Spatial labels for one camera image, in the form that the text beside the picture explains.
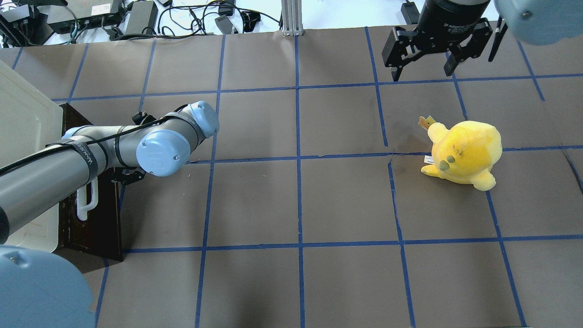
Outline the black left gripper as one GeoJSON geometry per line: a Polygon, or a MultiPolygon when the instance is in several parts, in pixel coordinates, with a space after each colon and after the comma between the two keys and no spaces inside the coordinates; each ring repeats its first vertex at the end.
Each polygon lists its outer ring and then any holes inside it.
{"type": "MultiPolygon", "coordinates": [[[[155,121],[156,119],[147,112],[137,112],[137,114],[133,115],[132,120],[135,125],[143,125],[155,121]]],[[[110,180],[112,183],[129,185],[143,180],[145,176],[145,171],[138,169],[137,167],[129,169],[114,168],[110,180]]]]}

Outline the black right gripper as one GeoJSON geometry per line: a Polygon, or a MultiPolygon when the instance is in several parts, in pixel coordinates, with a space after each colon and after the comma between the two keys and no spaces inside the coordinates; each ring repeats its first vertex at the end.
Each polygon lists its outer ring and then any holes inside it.
{"type": "Polygon", "coordinates": [[[429,54],[448,53],[445,75],[451,77],[458,65],[479,58],[493,35],[483,13],[489,0],[427,0],[416,27],[409,31],[396,26],[389,32],[382,50],[383,64],[391,68],[393,82],[403,68],[429,54]]]}

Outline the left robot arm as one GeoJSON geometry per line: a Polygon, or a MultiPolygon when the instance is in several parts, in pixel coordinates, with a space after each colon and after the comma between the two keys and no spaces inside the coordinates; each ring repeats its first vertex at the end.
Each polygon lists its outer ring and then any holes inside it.
{"type": "Polygon", "coordinates": [[[6,245],[12,233],[111,168],[166,177],[220,129],[205,101],[137,125],[82,125],[1,169],[1,326],[93,328],[93,293],[81,271],[52,252],[6,245]]]}

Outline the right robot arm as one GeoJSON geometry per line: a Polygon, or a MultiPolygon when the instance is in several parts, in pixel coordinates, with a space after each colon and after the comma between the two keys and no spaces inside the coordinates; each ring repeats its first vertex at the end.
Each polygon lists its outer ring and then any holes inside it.
{"type": "Polygon", "coordinates": [[[429,54],[448,53],[446,76],[469,58],[479,58],[491,40],[489,61],[506,33],[533,45],[555,44],[582,34],[580,0],[496,0],[496,26],[483,16],[488,0],[427,0],[414,30],[396,26],[382,50],[397,82],[406,65],[429,54]]]}

